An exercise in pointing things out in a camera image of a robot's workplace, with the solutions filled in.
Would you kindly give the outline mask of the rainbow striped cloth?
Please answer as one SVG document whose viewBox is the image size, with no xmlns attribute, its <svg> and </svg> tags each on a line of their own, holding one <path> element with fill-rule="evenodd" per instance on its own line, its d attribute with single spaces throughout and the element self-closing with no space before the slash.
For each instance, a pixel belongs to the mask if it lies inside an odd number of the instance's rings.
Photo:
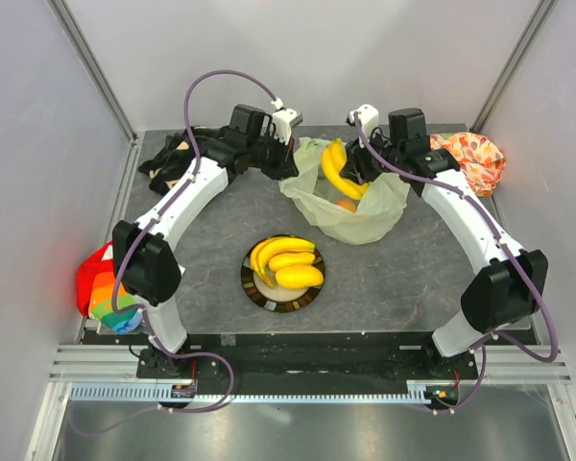
<svg viewBox="0 0 576 461">
<path fill-rule="evenodd" d="M 117 335 L 136 331 L 149 320 L 155 336 L 175 350 L 187 337 L 174 294 L 182 270 L 168 244 L 149 241 L 137 248 L 120 281 L 116 264 L 123 261 L 124 247 L 113 256 L 108 242 L 79 267 L 76 304 L 81 314 Z"/>
</svg>

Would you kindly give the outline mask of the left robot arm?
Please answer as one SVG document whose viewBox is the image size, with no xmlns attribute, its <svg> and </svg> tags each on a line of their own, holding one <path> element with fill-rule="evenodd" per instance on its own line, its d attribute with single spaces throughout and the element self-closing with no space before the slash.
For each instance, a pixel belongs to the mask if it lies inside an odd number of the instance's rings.
<svg viewBox="0 0 576 461">
<path fill-rule="evenodd" d="M 264 111 L 237 105 L 228 125 L 197 129 L 188 139 L 201 141 L 178 183 L 135 222 L 120 221 L 112 231 L 113 270 L 134 295 L 152 344 L 161 350 L 158 367 L 181 377 L 191 367 L 191 354 L 181 348 L 187 338 L 175 294 L 184 268 L 174 255 L 182 235 L 205 206 L 236 176 L 250 168 L 276 181 L 295 177 L 293 130 L 302 121 L 295 109 Z"/>
</svg>

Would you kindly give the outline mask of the orange floral cloth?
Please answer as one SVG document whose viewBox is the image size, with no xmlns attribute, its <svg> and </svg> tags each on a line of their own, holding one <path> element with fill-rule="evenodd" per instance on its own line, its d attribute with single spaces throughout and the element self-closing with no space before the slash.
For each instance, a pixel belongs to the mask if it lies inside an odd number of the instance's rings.
<svg viewBox="0 0 576 461">
<path fill-rule="evenodd" d="M 487 137 L 477 133 L 433 133 L 434 150 L 446 149 L 459 163 L 469 186 L 478 197 L 491 197 L 501 180 L 506 159 Z"/>
</svg>

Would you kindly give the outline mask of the orange fake fruit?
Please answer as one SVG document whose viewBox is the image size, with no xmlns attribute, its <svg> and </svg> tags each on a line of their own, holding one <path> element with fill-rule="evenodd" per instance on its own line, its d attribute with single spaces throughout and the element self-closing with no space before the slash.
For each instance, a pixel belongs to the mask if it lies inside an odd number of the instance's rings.
<svg viewBox="0 0 576 461">
<path fill-rule="evenodd" d="M 336 205 L 352 213 L 357 210 L 356 203 L 349 199 L 340 199 L 337 201 Z"/>
</svg>

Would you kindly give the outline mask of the wrinkled yellow fake fruit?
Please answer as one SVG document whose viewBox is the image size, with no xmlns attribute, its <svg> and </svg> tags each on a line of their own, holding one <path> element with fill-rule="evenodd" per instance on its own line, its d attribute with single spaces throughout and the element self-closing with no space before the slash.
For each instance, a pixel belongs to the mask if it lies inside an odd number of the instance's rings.
<svg viewBox="0 0 576 461">
<path fill-rule="evenodd" d="M 313 265 L 316 256 L 314 253 L 283 253 L 274 255 L 268 262 L 273 272 L 296 265 Z"/>
</svg>

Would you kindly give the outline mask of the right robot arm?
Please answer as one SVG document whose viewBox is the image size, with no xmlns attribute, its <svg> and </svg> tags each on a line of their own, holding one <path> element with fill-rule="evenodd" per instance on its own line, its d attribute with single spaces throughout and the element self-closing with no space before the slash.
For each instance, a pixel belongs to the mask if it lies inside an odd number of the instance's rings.
<svg viewBox="0 0 576 461">
<path fill-rule="evenodd" d="M 341 177 L 365 183 L 392 172 L 443 219 L 468 257 L 474 278 L 460 299 L 460 311 L 431 335 L 432 347 L 420 354 L 422 370 L 445 376 L 455 356 L 471 352 L 505 327 L 535 313 L 552 324 L 542 298 L 548 260 L 526 251 L 494 219 L 468 184 L 457 159 L 434 148 L 420 109 L 389 113 L 389 132 L 379 127 L 379 112 L 363 105 L 348 113 L 357 139 L 347 146 Z"/>
</svg>

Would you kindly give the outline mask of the pale green plastic bag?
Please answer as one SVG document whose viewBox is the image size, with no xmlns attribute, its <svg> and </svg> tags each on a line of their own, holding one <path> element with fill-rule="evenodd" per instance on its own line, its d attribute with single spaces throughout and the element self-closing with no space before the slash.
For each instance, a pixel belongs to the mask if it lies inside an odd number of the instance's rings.
<svg viewBox="0 0 576 461">
<path fill-rule="evenodd" d="M 308 224 L 350 245 L 380 240 L 390 232 L 407 206 L 409 186 L 395 173 L 379 176 L 360 200 L 352 199 L 325 176 L 322 153 L 331 142 L 302 137 L 295 152 L 299 174 L 279 183 Z"/>
</svg>

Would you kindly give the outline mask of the black floral patterned cloth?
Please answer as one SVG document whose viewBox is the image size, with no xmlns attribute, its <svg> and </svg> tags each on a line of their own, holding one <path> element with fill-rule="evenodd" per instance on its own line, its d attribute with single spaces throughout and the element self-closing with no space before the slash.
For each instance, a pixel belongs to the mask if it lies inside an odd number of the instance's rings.
<svg viewBox="0 0 576 461">
<path fill-rule="evenodd" d="M 149 178 L 150 190 L 165 195 L 179 182 L 195 158 L 192 143 L 187 130 L 167 135 L 160 151 L 138 166 L 138 172 Z"/>
</svg>

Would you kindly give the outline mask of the yellow fake banana bunch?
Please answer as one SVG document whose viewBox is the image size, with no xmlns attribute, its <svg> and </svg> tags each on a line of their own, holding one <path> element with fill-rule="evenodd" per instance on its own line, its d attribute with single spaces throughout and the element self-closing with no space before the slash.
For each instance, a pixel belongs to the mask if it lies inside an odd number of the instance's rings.
<svg viewBox="0 0 576 461">
<path fill-rule="evenodd" d="M 250 265 L 258 277 L 269 287 L 274 283 L 267 275 L 267 265 L 271 258 L 284 253 L 313 253 L 316 246 L 313 242 L 292 236 L 273 237 L 259 243 L 250 256 Z"/>
<path fill-rule="evenodd" d="M 341 139 L 332 141 L 321 155 L 324 175 L 331 184 L 352 200 L 360 201 L 368 190 L 367 184 L 357 184 L 340 175 L 348 161 L 347 152 Z"/>
</svg>

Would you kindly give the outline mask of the black rimmed ceramic plate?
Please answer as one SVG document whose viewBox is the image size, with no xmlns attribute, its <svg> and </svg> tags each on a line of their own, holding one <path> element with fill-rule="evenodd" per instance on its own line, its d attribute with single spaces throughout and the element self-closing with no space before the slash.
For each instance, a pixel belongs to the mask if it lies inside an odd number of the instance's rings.
<svg viewBox="0 0 576 461">
<path fill-rule="evenodd" d="M 315 243 L 294 235 L 257 242 L 243 259 L 241 286 L 257 306 L 289 313 L 310 305 L 325 282 L 325 263 Z"/>
</svg>

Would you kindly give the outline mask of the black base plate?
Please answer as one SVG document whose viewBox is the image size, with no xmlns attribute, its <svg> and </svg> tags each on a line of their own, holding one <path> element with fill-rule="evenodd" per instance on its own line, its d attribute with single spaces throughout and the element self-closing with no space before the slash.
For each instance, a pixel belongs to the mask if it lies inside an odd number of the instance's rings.
<svg viewBox="0 0 576 461">
<path fill-rule="evenodd" d="M 192 334 L 180 353 L 194 352 L 222 356 L 238 376 L 331 372 L 442 381 L 478 376 L 469 353 L 442 358 L 425 331 Z"/>
</svg>

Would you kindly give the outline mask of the smooth yellow fake mango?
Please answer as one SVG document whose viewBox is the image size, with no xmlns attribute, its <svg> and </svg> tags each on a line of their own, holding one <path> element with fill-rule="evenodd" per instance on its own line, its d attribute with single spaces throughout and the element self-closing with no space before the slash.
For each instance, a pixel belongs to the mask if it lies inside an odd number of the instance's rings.
<svg viewBox="0 0 576 461">
<path fill-rule="evenodd" d="M 323 273 L 311 265 L 296 265 L 275 273 L 276 282 L 287 289 L 301 290 L 324 283 Z"/>
</svg>

